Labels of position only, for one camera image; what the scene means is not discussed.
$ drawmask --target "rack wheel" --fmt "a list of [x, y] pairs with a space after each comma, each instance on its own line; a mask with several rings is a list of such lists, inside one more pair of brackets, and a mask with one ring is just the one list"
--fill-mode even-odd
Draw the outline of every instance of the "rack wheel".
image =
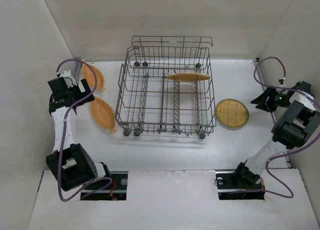
[[125, 136], [129, 136], [129, 135], [130, 135], [130, 133], [131, 133], [130, 131], [126, 131], [126, 130], [125, 130], [125, 131], [123, 131], [123, 135], [125, 135]]
[[205, 139], [206, 138], [206, 135], [204, 133], [199, 133], [198, 136], [199, 136], [200, 139]]
[[140, 131], [134, 131], [133, 134], [136, 136], [136, 137], [139, 137], [141, 132]]

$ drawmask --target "metal wire basket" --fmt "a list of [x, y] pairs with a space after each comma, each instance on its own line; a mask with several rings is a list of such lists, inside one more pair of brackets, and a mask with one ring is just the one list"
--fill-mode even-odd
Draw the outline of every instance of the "metal wire basket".
[[[121, 65], [115, 119], [123, 134], [197, 134], [216, 126], [210, 63], [211, 37], [133, 36]], [[201, 73], [210, 79], [178, 82], [166, 76]]]

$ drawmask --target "orange plate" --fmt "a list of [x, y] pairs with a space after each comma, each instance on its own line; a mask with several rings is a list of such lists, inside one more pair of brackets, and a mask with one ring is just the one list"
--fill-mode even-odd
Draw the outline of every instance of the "orange plate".
[[112, 107], [99, 97], [94, 97], [91, 102], [91, 113], [94, 120], [103, 128], [111, 130], [114, 134], [117, 130], [115, 112]]
[[[104, 87], [105, 87], [105, 78], [104, 78], [104, 75], [102, 74], [102, 72], [96, 68], [95, 66], [92, 66], [90, 64], [90, 67], [92, 67], [95, 75], [96, 75], [96, 78], [97, 78], [97, 85], [96, 85], [96, 89], [100, 90], [100, 91], [103, 91], [105, 90]], [[88, 82], [89, 86], [90, 87], [94, 87], [95, 86], [95, 76], [94, 74], [92, 73], [92, 71], [89, 69], [89, 67], [87, 67], [87, 65], [85, 64], [82, 64], [82, 73], [83, 73], [83, 76], [84, 78], [86, 79], [86, 81]]]
[[182, 73], [175, 73], [175, 74], [168, 75], [166, 76], [166, 78], [175, 80], [178, 82], [190, 83], [190, 82], [208, 80], [211, 77], [206, 74], [197, 73], [197, 72], [182, 72]]

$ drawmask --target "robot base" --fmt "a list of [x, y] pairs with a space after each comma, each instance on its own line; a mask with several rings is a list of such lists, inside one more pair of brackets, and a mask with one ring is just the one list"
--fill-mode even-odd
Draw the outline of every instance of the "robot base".
[[230, 193], [235, 191], [245, 191], [250, 189], [262, 189], [264, 185], [262, 181], [258, 183], [250, 183], [245, 179], [238, 178], [234, 171], [216, 171], [215, 184], [218, 188], [219, 200], [264, 200], [265, 192], [242, 192]]

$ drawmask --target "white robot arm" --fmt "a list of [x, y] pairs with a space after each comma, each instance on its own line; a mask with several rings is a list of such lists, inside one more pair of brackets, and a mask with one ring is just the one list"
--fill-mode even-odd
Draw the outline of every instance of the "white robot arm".
[[302, 147], [320, 125], [320, 113], [309, 100], [314, 98], [310, 93], [311, 85], [302, 81], [293, 89], [304, 94], [267, 88], [251, 102], [267, 112], [273, 112], [277, 107], [287, 109], [273, 126], [272, 138], [254, 156], [241, 162], [233, 172], [216, 174], [220, 199], [263, 199], [265, 192], [257, 190], [264, 188], [260, 177], [266, 163], [287, 150]]

